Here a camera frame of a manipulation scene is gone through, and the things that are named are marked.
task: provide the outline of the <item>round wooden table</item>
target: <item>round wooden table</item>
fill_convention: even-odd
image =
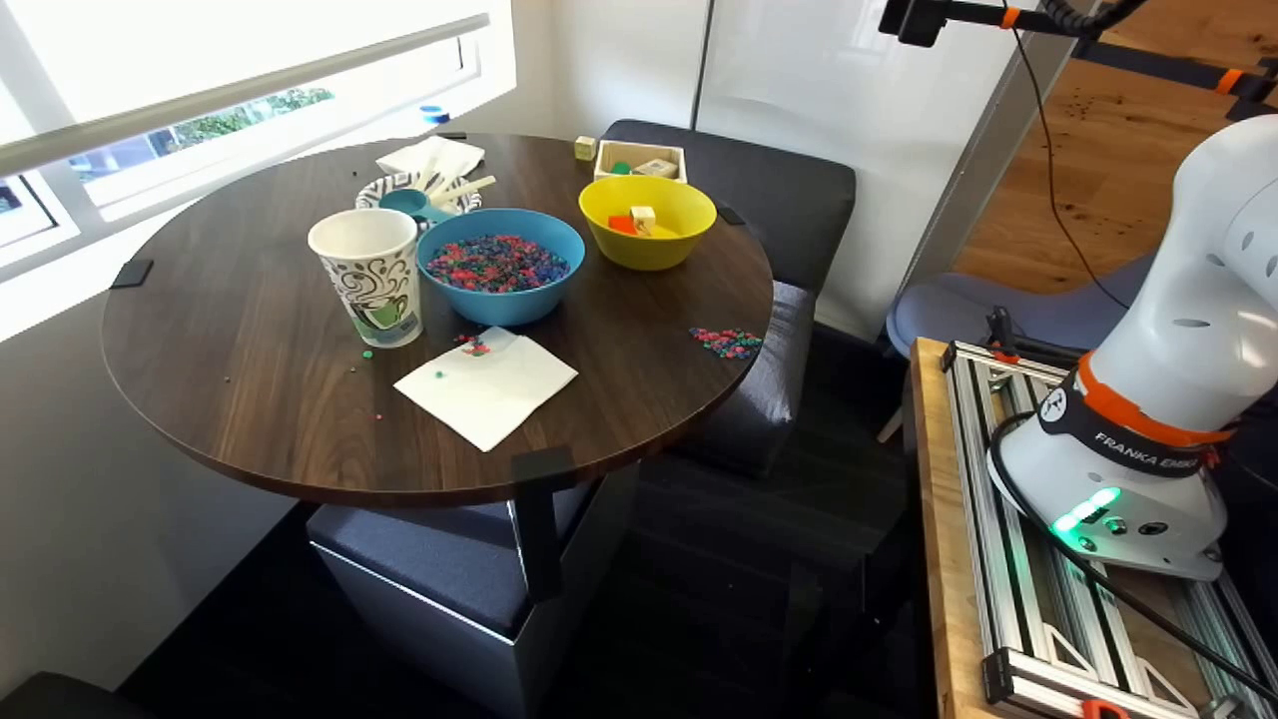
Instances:
[[[539,209],[587,236],[592,181],[568,138],[465,134],[485,209]],[[692,329],[768,330],[761,249],[714,222],[692,265],[660,274],[593,249],[561,306],[515,329],[580,377],[495,450],[473,450],[392,383],[479,329],[424,282],[424,335],[363,353],[307,229],[382,176],[363,144],[236,181],[162,222],[139,260],[150,274],[105,306],[105,362],[118,397],[196,459],[315,502],[472,502],[561,487],[638,459],[708,414],[748,370]]]

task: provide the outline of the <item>paper cup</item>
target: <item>paper cup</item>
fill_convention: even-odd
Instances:
[[[367,349],[401,349],[424,330],[409,217],[347,209],[311,222],[307,242]]]

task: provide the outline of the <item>green light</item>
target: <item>green light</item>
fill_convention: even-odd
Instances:
[[[1050,522],[1055,535],[1068,535],[1084,516],[1111,508],[1122,491],[1119,487],[1096,487],[1084,497],[1084,502],[1068,508],[1063,518]]]

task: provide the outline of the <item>napkin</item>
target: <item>napkin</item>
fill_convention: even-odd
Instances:
[[[459,345],[405,370],[396,391],[456,427],[479,450],[492,450],[569,379],[573,366],[536,338],[485,329],[479,353],[473,345]]]
[[[392,157],[379,157],[374,162],[382,172],[424,172],[424,189],[452,189],[459,185],[472,166],[479,166],[484,148],[447,138],[447,134],[425,134],[420,144],[396,148]]]

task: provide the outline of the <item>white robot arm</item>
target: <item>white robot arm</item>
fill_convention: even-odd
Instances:
[[[1200,459],[1278,383],[1278,114],[1200,138],[1122,323],[991,450],[998,487],[1102,564],[1215,580]]]

